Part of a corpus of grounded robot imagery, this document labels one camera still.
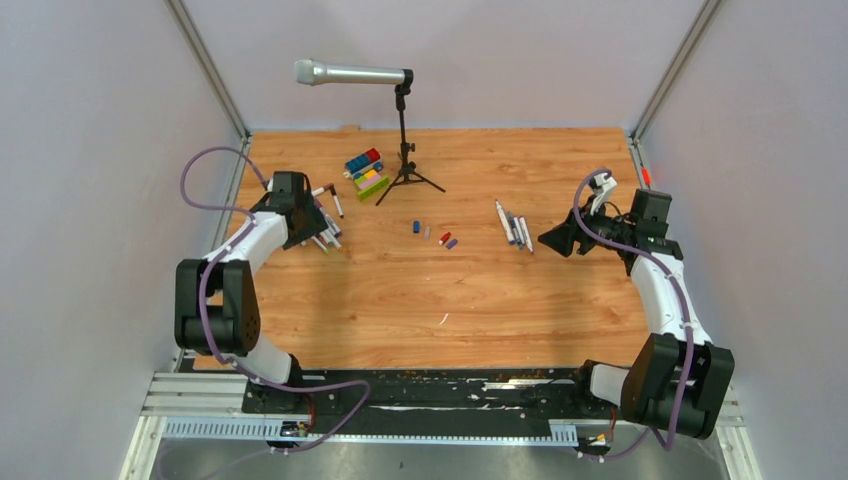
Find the translucent blue pen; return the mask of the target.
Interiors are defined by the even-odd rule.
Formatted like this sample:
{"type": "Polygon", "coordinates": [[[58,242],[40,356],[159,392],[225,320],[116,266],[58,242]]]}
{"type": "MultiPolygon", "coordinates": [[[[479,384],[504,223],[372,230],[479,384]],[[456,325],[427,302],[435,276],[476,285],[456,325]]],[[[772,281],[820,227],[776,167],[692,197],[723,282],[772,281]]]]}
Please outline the translucent blue pen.
{"type": "Polygon", "coordinates": [[[520,227],[518,226],[517,220],[516,220],[516,218],[514,217],[514,215],[512,214],[511,211],[508,211],[506,213],[506,216],[507,216],[508,222],[510,224],[512,234],[514,236],[515,243],[520,250],[523,250],[524,249],[524,242],[523,242],[523,239],[522,239],[522,236],[521,236],[521,230],[520,230],[520,227]]]}

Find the white marker blue end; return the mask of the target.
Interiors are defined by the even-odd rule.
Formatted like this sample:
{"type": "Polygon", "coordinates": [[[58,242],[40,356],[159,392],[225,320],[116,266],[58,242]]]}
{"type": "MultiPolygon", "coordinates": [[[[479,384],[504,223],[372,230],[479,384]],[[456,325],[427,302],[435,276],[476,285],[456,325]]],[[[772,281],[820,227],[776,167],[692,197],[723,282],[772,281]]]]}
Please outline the white marker blue end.
{"type": "Polygon", "coordinates": [[[506,213],[503,209],[503,206],[498,200],[495,200],[494,203],[495,203],[495,209],[496,209],[499,221],[501,223],[501,226],[504,230],[507,242],[510,245],[514,245],[516,243],[515,236],[512,232],[512,228],[511,228],[510,223],[507,219],[507,216],[506,216],[506,213]]]}

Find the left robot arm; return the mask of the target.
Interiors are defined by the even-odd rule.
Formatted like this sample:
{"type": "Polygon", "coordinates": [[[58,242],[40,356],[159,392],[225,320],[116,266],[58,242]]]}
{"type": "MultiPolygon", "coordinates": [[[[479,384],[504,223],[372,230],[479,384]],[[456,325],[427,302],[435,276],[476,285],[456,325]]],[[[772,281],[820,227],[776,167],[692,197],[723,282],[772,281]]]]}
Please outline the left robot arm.
{"type": "Polygon", "coordinates": [[[262,332],[255,276],[272,253],[288,250],[328,227],[308,176],[277,171],[240,228],[201,258],[176,268],[174,337],[179,347],[215,357],[255,383],[283,413],[298,411],[306,386],[296,358],[262,332]]]}

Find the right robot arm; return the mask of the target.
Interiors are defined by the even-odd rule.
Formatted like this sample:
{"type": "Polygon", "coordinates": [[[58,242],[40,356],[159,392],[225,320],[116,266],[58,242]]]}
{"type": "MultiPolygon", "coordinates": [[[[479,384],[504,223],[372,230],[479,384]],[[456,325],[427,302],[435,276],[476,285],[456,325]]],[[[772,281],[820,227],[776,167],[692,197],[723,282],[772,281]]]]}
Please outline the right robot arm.
{"type": "Polygon", "coordinates": [[[636,286],[650,335],[633,364],[592,360],[578,371],[571,403],[584,417],[614,405],[623,419],[706,439],[715,427],[735,368],[730,350],[715,346],[694,312],[679,244],[667,238],[670,195],[636,190],[628,213],[612,217],[587,202],[541,234],[539,242],[568,257],[601,245],[622,259],[636,286]]]}

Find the green yellow pink block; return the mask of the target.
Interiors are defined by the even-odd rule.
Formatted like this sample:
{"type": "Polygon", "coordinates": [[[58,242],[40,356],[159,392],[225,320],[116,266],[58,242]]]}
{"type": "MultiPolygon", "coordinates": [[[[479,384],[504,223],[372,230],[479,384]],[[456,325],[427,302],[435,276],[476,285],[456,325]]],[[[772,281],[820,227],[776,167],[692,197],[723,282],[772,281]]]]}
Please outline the green yellow pink block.
{"type": "Polygon", "coordinates": [[[357,187],[357,198],[365,201],[383,188],[387,187],[390,179],[376,170],[368,170],[354,179],[357,187]]]}

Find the blue red toy train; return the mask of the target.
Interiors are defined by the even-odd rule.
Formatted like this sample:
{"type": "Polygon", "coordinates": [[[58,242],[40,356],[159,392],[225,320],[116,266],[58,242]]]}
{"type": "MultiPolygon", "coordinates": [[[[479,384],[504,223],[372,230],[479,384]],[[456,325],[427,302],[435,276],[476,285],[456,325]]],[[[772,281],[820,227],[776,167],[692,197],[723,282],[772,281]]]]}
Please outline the blue red toy train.
{"type": "Polygon", "coordinates": [[[360,177],[376,176],[384,169],[381,154],[375,149],[369,149],[345,163],[345,178],[358,180],[360,177]]]}

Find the black tripod microphone stand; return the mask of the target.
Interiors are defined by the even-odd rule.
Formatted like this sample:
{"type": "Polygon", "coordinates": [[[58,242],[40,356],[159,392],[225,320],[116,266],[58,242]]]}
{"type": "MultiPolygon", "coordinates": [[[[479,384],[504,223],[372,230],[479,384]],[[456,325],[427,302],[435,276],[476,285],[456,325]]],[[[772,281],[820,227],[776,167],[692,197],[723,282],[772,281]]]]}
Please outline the black tripod microphone stand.
{"type": "Polygon", "coordinates": [[[411,87],[414,81],[414,72],[411,69],[403,69],[404,79],[400,84],[394,87],[394,95],[395,95],[395,107],[398,113],[399,120],[399,132],[400,132],[400,142],[399,142],[399,159],[400,159],[400,168],[398,169],[397,175],[395,179],[388,185],[386,190],[382,193],[382,195],[378,198],[375,205],[380,206],[388,194],[398,186],[403,185],[412,185],[424,183],[441,193],[445,193],[446,190],[421,175],[417,172],[417,165],[409,160],[409,155],[415,151],[416,145],[411,143],[407,139],[407,128],[406,128],[406,97],[411,93],[411,87]]]}

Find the silver microphone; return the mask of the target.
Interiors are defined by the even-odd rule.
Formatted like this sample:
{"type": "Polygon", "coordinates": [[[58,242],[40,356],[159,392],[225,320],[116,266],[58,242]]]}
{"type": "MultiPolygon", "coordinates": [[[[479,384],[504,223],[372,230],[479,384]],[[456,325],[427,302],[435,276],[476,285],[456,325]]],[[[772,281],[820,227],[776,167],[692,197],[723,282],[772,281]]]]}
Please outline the silver microphone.
{"type": "Polygon", "coordinates": [[[294,63],[296,82],[307,86],[325,84],[402,85],[410,83],[414,73],[409,69],[338,65],[314,59],[294,63]]]}

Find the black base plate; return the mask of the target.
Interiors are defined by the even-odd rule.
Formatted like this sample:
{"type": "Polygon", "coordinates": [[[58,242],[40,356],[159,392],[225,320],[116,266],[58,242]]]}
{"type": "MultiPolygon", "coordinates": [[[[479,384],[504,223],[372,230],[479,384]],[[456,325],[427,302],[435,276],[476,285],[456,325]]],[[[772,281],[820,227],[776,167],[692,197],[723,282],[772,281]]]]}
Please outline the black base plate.
{"type": "Polygon", "coordinates": [[[581,438],[623,438],[633,425],[605,402],[583,402],[577,371],[564,367],[317,369],[297,377],[303,393],[245,387],[247,414],[300,415],[315,433],[340,420],[341,435],[541,439],[573,425],[581,438]]]}

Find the aluminium frame rail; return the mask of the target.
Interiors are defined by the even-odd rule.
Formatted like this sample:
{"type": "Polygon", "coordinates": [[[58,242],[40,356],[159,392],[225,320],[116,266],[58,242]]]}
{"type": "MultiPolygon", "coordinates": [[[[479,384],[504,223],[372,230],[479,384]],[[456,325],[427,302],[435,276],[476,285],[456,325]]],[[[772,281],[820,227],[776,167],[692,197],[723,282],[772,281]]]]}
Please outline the aluminium frame rail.
{"type": "Polygon", "coordinates": [[[620,413],[579,404],[563,369],[371,370],[357,389],[300,397],[234,373],[158,373],[120,475],[145,479],[163,440],[496,447],[624,447],[640,433],[620,413]]]}

